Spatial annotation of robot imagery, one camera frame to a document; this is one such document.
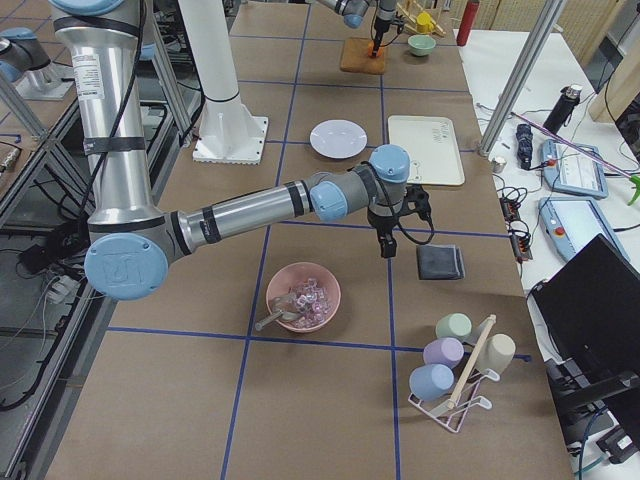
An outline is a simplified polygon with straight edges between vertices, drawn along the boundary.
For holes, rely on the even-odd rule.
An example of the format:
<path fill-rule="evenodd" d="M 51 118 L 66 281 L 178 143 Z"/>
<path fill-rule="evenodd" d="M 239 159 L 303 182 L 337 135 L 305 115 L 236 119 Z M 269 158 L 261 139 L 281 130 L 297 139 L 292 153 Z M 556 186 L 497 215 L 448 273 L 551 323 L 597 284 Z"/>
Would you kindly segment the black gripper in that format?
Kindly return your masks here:
<path fill-rule="evenodd" d="M 367 221 L 377 232 L 382 258 L 394 258 L 397 242 L 393 229 L 397 225 L 396 211 L 393 206 L 374 203 L 367 209 Z"/>
<path fill-rule="evenodd" d="M 378 0 L 375 18 L 375 28 L 372 33 L 372 43 L 381 47 L 385 31 L 390 29 L 395 18 L 395 0 Z"/>

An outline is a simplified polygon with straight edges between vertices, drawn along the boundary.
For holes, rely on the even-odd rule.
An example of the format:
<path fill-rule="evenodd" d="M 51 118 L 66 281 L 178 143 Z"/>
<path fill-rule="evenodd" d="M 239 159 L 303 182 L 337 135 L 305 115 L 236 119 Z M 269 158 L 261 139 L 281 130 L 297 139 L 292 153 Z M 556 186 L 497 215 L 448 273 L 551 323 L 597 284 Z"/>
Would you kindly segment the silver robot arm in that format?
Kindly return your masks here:
<path fill-rule="evenodd" d="M 369 56 L 376 58 L 383 49 L 384 35 L 392 25 L 398 26 L 398 32 L 404 28 L 403 20 L 397 14 L 397 2 L 392 0 L 319 0 L 318 3 L 343 18 L 350 28 L 357 29 L 371 6 L 375 7 L 371 27 L 372 47 Z"/>
<path fill-rule="evenodd" d="M 135 300 L 156 292 L 170 265 L 197 248 L 314 213 L 323 221 L 359 209 L 381 217 L 391 240 L 407 201 L 408 153 L 377 147 L 369 161 L 343 174 L 317 173 L 192 213 L 165 212 L 149 180 L 135 69 L 147 17 L 141 1 L 55 1 L 55 34 L 68 48 L 91 170 L 95 209 L 84 271 L 99 292 Z"/>

